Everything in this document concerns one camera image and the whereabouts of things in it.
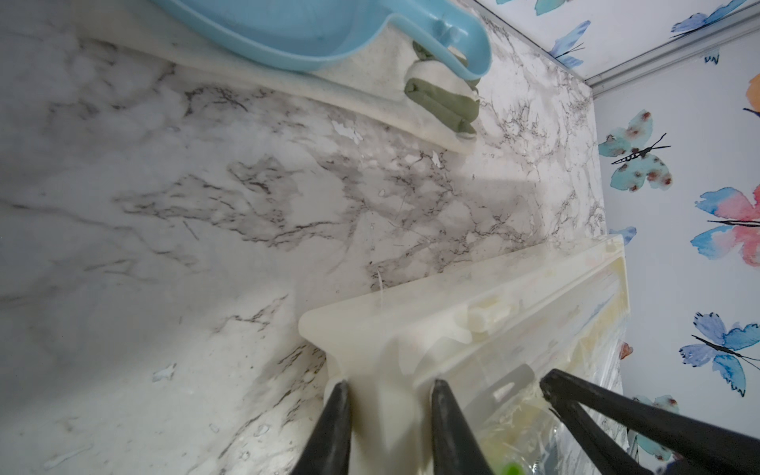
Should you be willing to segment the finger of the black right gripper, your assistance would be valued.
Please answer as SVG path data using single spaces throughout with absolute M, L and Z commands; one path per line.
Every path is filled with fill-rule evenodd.
M 581 449 L 603 475 L 652 475 L 611 439 L 577 403 L 551 405 Z
M 550 406 L 577 403 L 680 454 L 666 474 L 759 472 L 759 441 L 753 437 L 644 405 L 558 369 L 542 377 L 540 389 Z

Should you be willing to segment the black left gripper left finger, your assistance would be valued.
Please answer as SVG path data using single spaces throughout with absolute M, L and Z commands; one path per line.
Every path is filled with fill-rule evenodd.
M 348 475 L 352 450 L 352 400 L 346 380 L 332 393 L 292 475 Z

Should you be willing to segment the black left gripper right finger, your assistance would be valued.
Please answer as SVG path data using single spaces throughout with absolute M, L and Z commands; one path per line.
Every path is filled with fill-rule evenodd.
M 493 475 L 445 380 L 431 392 L 431 449 L 434 475 Z

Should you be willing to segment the cream plastic wrap dispenser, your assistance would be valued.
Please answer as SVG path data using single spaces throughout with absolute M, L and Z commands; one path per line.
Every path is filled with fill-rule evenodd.
M 591 474 L 540 379 L 621 390 L 629 316 L 617 236 L 544 243 L 305 313 L 299 332 L 350 388 L 352 474 L 433 472 L 431 395 L 445 381 L 490 469 Z

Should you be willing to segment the light blue dustpan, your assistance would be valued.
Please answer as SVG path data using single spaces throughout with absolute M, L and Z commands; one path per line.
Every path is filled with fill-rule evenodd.
M 449 1 L 160 1 L 158 7 L 246 59 L 314 71 L 348 59 L 393 25 L 465 80 L 491 67 L 491 45 L 473 15 Z

